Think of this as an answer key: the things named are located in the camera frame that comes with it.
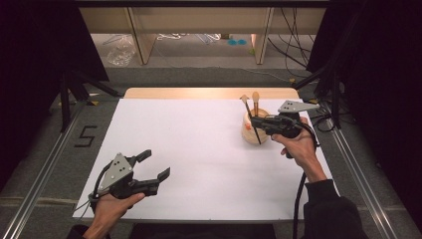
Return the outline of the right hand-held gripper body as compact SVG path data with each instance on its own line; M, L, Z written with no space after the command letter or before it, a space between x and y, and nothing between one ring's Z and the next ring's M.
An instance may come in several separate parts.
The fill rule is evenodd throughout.
M307 131L314 141L314 146L317 146L315 133L309 125L301 122L300 112L308 110L316 110L319 105L285 101L278 109L276 116L264 117L263 130L268 135L281 134L287 138L297 137L302 130Z

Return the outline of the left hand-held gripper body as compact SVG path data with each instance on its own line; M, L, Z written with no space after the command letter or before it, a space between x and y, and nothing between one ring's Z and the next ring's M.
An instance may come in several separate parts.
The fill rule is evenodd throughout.
M97 202L101 196L110 194L117 199L125 199L137 193L145 196L156 195L160 182L157 177L139 181L133 178L134 167L137 164L135 156L127 157L118 153L107 164L95 184L94 191L89 195L90 203Z

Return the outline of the cream ribbed brush holder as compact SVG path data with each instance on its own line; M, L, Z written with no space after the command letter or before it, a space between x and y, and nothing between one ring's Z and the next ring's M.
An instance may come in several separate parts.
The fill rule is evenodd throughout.
M263 144L269 139L263 129L252 127L248 113L243 116L241 135L246 142L254 145Z

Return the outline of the thin flat-head makeup brush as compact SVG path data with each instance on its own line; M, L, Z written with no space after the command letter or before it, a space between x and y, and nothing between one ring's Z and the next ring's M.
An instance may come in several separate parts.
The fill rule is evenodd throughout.
M252 127L250 117L252 116L249 105L248 105L248 97L243 95L240 100L244 104L246 108L246 114L243 117L243 125L242 125L242 137L244 140L251 144L261 144L261 139L259 137L258 131Z

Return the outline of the person's right hand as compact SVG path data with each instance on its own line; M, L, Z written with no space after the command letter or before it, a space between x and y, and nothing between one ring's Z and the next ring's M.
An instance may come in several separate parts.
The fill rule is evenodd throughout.
M289 154L303 170L320 170L314 140L308 130L302 129L301 133L294 138L275 133L271 139L284 147L281 155Z

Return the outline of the person's left hand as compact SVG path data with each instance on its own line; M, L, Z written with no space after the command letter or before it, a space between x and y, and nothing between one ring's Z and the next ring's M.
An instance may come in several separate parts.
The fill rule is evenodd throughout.
M125 199L117 199L110 194L102 196L97 204L92 225L104 226L110 231L125 212L144 197L143 193L137 193Z

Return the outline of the white board mat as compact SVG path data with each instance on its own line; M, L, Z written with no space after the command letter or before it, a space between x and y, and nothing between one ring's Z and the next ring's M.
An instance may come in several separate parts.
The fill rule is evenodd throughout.
M121 153L151 157L133 170L137 180L170 175L125 214L149 222L273 222L303 217L308 194L303 171L280 154L282 145L241 135L239 100L147 100L118 102L80 196L87 202L102 169Z

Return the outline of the black metal stand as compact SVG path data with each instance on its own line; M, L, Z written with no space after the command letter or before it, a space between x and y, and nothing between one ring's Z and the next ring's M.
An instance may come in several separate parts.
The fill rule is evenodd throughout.
M72 94L78 102L86 102L90 98L84 83L109 94L113 97L122 97L122 93L112 89L109 86L96 81L93 77L79 71L67 70L63 73L60 85L61 111L62 111L62 128L64 132L71 123L71 110L69 94Z
M310 76L293 84L295 90L299 90L302 87L310 84L311 82L318 80L316 88L314 90L315 96L319 98L330 95L331 110L330 115L332 118L333 126L340 128L339 123L339 79L337 77L335 65L333 63L327 63L324 67L320 68Z

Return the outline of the light wooden table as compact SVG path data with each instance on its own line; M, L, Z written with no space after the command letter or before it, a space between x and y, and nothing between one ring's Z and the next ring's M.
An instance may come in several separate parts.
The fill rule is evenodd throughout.
M232 99L250 97L257 92L261 99L298 99L292 88L129 88L125 99Z

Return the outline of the black curtain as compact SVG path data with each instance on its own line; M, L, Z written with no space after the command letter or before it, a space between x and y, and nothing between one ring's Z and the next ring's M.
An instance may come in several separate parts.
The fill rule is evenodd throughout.
M352 115L422 233L422 0L330 0L308 65L331 57L352 15L338 68Z
M0 0L0 190L60 92L62 75L108 76L72 0Z

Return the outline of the clear plastic bag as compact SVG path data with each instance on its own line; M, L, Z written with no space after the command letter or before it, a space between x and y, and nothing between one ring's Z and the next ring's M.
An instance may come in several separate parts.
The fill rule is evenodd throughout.
M122 36L116 45L108 52L107 61L117 67L127 67L131 62L136 50L128 36Z

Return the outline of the aluminium floor rail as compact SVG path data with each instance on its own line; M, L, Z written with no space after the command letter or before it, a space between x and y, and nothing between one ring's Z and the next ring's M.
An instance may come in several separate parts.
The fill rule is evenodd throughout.
M398 239L380 201L374 194L341 129L334 129L333 138L339 148L363 201L383 239Z
M57 137L53 148L50 150L48 157L45 159L36 179L32 183L28 193L21 200L18 210L12 217L5 233L1 239L19 239L27 221L32 214L35 205L44 190L47 181L49 180L59 158L61 157L65 146L72 134L72 131L79 119L81 111L84 109L84 102L76 102L73 111L71 112L71 119L69 124Z

